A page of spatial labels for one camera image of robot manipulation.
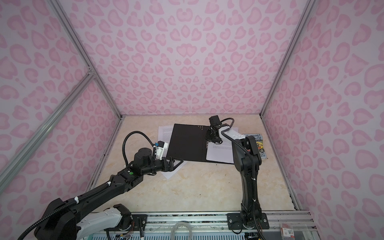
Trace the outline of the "teal folder with black inside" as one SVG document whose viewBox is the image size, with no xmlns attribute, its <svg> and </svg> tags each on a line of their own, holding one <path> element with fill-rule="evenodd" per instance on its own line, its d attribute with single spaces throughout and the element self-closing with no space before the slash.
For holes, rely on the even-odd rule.
<svg viewBox="0 0 384 240">
<path fill-rule="evenodd" d="M 207 140 L 205 135 L 209 126 L 174 124 L 167 158 L 183 161 L 215 163 L 206 160 Z"/>
</svg>

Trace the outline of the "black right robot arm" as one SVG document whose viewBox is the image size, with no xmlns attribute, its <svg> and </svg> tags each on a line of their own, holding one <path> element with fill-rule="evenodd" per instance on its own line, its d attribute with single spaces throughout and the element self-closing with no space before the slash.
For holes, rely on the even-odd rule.
<svg viewBox="0 0 384 240">
<path fill-rule="evenodd" d="M 262 158 L 257 140 L 254 136 L 241 135 L 233 131 L 233 118 L 221 120 L 219 116 L 209 118 L 210 128 L 206 133 L 206 140 L 214 144 L 222 144 L 228 140 L 232 144 L 233 160 L 242 181 L 243 198 L 241 203 L 241 223 L 243 228 L 256 230 L 262 235 L 262 208 L 258 197 L 258 173 Z"/>
</svg>

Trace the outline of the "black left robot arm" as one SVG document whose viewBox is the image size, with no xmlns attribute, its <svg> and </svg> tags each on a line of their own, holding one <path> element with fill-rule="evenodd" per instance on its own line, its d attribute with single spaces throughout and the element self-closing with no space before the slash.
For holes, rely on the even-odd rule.
<svg viewBox="0 0 384 240">
<path fill-rule="evenodd" d="M 149 137 L 138 131 L 129 133 L 122 144 L 123 159 L 126 167 L 115 175 L 111 175 L 104 184 L 82 195 L 62 201 L 52 201 L 42 218 L 28 227 L 20 236 L 23 240 L 30 232 L 39 240 L 80 240 L 88 235 L 104 230 L 120 230 L 130 233 L 134 230 L 144 231 L 145 219 L 134 218 L 131 211 L 122 204 L 114 205 L 100 213 L 94 210 L 122 195 L 144 180 L 145 175 L 154 176 L 157 172 L 173 172 L 183 160 L 164 157 L 167 143 L 148 140 L 151 147 L 139 149 L 134 160 L 129 162 L 126 143 L 132 135 Z"/>
</svg>

